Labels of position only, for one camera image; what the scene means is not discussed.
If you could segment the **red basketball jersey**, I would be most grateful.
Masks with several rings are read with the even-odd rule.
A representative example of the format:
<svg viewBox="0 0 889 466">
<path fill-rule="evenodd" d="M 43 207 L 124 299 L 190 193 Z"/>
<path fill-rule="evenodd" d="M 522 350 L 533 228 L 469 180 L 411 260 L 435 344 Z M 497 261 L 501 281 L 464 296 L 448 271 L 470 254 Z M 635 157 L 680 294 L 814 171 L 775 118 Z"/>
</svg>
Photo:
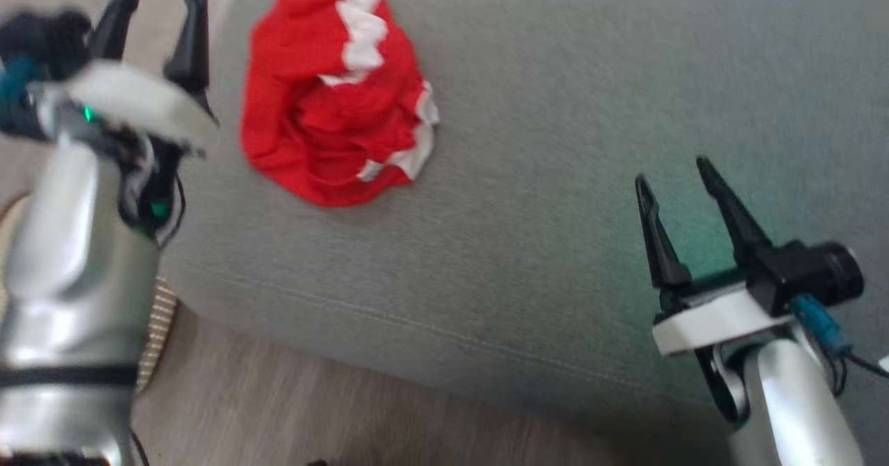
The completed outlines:
<svg viewBox="0 0 889 466">
<path fill-rule="evenodd" d="M 308 203 L 358 206 L 413 183 L 439 122 L 387 0 L 276 0 L 254 26 L 242 152 Z"/>
</svg>

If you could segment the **large grey sofa seat cushion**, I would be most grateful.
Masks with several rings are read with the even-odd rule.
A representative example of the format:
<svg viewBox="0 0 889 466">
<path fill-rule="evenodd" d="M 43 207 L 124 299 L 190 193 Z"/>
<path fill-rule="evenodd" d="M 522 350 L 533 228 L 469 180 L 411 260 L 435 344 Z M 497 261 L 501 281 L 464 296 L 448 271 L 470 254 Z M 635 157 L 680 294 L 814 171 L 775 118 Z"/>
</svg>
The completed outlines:
<svg viewBox="0 0 889 466">
<path fill-rule="evenodd" d="M 359 367 L 725 463 L 693 356 L 658 355 L 634 179 L 696 276 L 733 264 L 695 157 L 774 242 L 835 240 L 863 298 L 833 310 L 889 354 L 889 0 L 387 0 L 441 124 L 419 178 L 327 210 L 247 163 L 249 35 L 212 45 L 220 122 L 182 174 L 165 257 L 193 310 Z"/>
</svg>

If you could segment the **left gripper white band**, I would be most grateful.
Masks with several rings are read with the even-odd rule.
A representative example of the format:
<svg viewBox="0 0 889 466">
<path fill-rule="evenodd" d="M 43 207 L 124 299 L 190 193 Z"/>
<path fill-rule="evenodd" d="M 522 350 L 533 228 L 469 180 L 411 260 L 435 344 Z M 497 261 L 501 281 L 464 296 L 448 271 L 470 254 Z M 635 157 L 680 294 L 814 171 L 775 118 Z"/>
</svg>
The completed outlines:
<svg viewBox="0 0 889 466">
<path fill-rule="evenodd" d="M 115 232 L 169 242 L 187 212 L 181 163 L 206 155 L 210 108 L 208 0 L 186 7 L 165 79 L 121 60 L 140 0 L 110 0 L 89 38 L 98 61 L 35 86 L 54 152 L 35 191 L 35 241 L 103 242 Z"/>
</svg>

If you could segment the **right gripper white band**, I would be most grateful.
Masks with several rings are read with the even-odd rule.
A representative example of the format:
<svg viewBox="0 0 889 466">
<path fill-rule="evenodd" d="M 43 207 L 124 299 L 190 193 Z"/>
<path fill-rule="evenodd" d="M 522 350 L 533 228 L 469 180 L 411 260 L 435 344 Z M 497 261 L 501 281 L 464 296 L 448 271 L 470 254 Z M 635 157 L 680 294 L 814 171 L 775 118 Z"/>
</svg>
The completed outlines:
<svg viewBox="0 0 889 466">
<path fill-rule="evenodd" d="M 697 156 L 696 165 L 705 191 L 720 208 L 736 265 L 749 266 L 758 251 L 774 246 L 771 239 L 707 156 Z M 635 193 L 651 283 L 660 302 L 653 325 L 658 352 L 695 357 L 725 421 L 736 427 L 771 426 L 765 382 L 775 370 L 759 364 L 794 347 L 787 318 L 766 314 L 739 271 L 693 281 L 664 229 L 645 175 L 636 176 Z"/>
</svg>

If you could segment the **beige woven laundry basket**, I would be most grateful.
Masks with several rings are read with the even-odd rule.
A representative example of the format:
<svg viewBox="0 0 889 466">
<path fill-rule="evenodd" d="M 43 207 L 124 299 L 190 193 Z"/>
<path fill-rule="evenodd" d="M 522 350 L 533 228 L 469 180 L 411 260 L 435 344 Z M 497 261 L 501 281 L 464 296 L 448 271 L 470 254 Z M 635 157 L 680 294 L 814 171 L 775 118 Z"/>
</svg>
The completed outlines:
<svg viewBox="0 0 889 466">
<path fill-rule="evenodd" d="M 13 235 L 22 219 L 29 197 L 31 194 L 28 192 L 16 194 L 4 206 L 0 207 L 0 322 L 6 314 L 9 302 L 9 295 L 4 287 L 6 261 L 12 247 Z M 180 306 L 180 298 L 169 283 L 161 276 L 156 277 L 151 313 L 147 324 L 147 338 L 139 362 L 136 396 L 144 394 L 158 370 L 169 340 L 169 334 L 174 327 L 178 306 Z"/>
</svg>

